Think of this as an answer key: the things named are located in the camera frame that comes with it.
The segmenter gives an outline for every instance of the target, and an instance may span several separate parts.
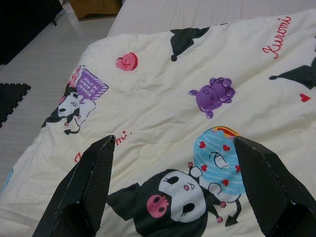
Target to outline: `fabric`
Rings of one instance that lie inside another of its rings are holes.
[[[281,76],[306,65],[313,77],[315,17],[312,9],[212,26],[190,46],[171,42],[175,31],[90,45],[13,168],[1,235],[30,236],[82,152],[114,134],[97,236],[263,236],[232,141],[263,144],[316,197],[315,88]],[[184,50],[172,61],[175,47]]]

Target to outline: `purple sign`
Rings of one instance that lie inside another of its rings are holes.
[[[83,69],[76,84],[77,92],[83,99],[97,100],[109,87],[87,69]]]

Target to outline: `red heart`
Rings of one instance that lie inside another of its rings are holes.
[[[240,172],[240,166],[239,165],[235,165],[235,168],[236,168],[236,172]]]
[[[307,95],[304,95],[304,94],[300,94],[300,96],[301,96],[301,101],[302,102],[306,102],[306,101],[311,99],[311,97],[309,97]]]
[[[223,181],[222,181],[222,183],[225,185],[225,186],[227,186],[228,185],[228,179],[224,179]]]
[[[201,142],[201,143],[199,144],[199,147],[200,147],[200,148],[204,148],[204,147],[205,147],[205,143],[204,143],[204,142]]]
[[[206,164],[202,165],[201,169],[205,172],[207,170],[207,165]]]
[[[117,59],[116,66],[123,71],[133,71],[138,65],[137,56],[134,53],[127,53]]]
[[[229,146],[223,145],[223,150],[225,152],[229,151],[231,148]]]

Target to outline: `purple bear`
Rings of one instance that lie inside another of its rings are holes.
[[[235,90],[231,88],[232,80],[229,78],[211,78],[210,85],[205,85],[201,90],[190,90],[189,95],[196,96],[199,109],[206,113],[206,117],[213,117],[213,110],[222,103],[231,103]]]

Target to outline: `floor mat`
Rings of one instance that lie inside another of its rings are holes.
[[[29,89],[31,87],[26,84],[0,83],[0,127],[6,121],[7,116],[18,106],[18,102],[28,93]]]

